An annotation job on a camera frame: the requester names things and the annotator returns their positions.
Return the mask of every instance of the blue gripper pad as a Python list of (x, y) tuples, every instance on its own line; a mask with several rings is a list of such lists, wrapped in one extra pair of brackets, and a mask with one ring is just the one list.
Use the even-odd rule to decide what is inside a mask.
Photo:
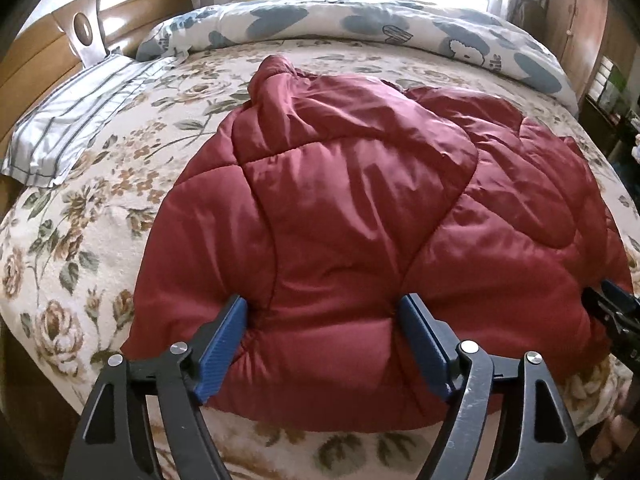
[(448, 400), (460, 387), (455, 351), (460, 340), (449, 325), (433, 318), (417, 294), (400, 300), (398, 321), (429, 389)]
[(604, 280), (600, 286), (604, 297), (624, 314), (634, 314), (640, 309), (638, 298), (629, 294), (611, 280)]
[(236, 297), (226, 316), (222, 319), (207, 349), (200, 358), (200, 377), (193, 393), (204, 404), (209, 397), (219, 392), (226, 371), (240, 345), (246, 330), (248, 305), (243, 298)]

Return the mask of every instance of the wooden headboard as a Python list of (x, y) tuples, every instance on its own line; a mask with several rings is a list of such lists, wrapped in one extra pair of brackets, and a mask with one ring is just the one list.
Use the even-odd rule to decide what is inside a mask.
[[(191, 0), (74, 0), (34, 22), (0, 62), (0, 158), (15, 122), (56, 86), (116, 47), (134, 57), (153, 27), (190, 10)], [(19, 188), (0, 176), (0, 218)]]

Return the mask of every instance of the wooden cabinet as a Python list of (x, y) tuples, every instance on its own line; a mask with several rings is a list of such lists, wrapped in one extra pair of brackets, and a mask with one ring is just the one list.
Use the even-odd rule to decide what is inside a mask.
[(60, 478), (79, 416), (15, 337), (8, 330), (2, 336), (7, 423), (30, 462), (47, 478)]
[(562, 59), (566, 42), (569, 39), (567, 31), (571, 29), (574, 20), (575, 1), (549, 0), (544, 43), (558, 60)]
[(549, 0), (545, 44), (581, 102), (591, 83), (607, 24), (608, 0)]
[(598, 149), (605, 156), (609, 156), (618, 143), (616, 125), (596, 106), (590, 97), (584, 100), (578, 120)]
[(620, 73), (629, 79), (631, 68), (636, 57), (638, 42), (625, 20), (613, 5), (607, 10), (607, 27), (605, 31), (603, 56), (607, 56), (616, 64)]

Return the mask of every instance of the rose pattern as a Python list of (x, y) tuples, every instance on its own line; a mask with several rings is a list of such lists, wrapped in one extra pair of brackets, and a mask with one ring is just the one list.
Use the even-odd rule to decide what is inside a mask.
[(49, 363), (55, 372), (72, 378), (82, 372), (78, 352), (84, 335), (75, 313), (63, 308), (60, 302), (50, 300), (36, 314), (33, 333), (38, 357)]
[(22, 251), (19, 248), (14, 247), (12, 253), (4, 264), (4, 276), (2, 277), (4, 294), (9, 299), (15, 298), (20, 294), (23, 273), (24, 264), (22, 262)]
[[(425, 84), (488, 92), (558, 136), (572, 136), (616, 219), (640, 294), (638, 212), (591, 139), (552, 98), (473, 66), (384, 44), (268, 41), (204, 52), (146, 86), (103, 128), (61, 186), (26, 189), (0, 224), (2, 314), (7, 325), (22, 327), (20, 341), (41, 368), (55, 372), (54, 383), (77, 410), (127, 337), (138, 267), (162, 199), (226, 114), (247, 101), (257, 63), (276, 53), (305, 72), (357, 72), (401, 88)], [(612, 392), (629, 380), (629, 371), (609, 357), (561, 385), (579, 433), (609, 415)], [(238, 478), (389, 478), (390, 470), (417, 470), (435, 439), (433, 428), (310, 434), (210, 409), (203, 414)], [(177, 478), (158, 411), (151, 409), (150, 417), (162, 471)]]
[(113, 300), (113, 319), (116, 320), (118, 330), (133, 320), (133, 294), (128, 290), (123, 290)]

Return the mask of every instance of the cartoon face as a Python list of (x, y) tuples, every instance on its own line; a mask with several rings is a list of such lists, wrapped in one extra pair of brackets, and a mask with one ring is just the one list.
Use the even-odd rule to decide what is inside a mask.
[(474, 65), (483, 65), (484, 56), (482, 53), (472, 46), (466, 46), (458, 40), (451, 40), (449, 43), (450, 49), (453, 51), (454, 59), (472, 63)]

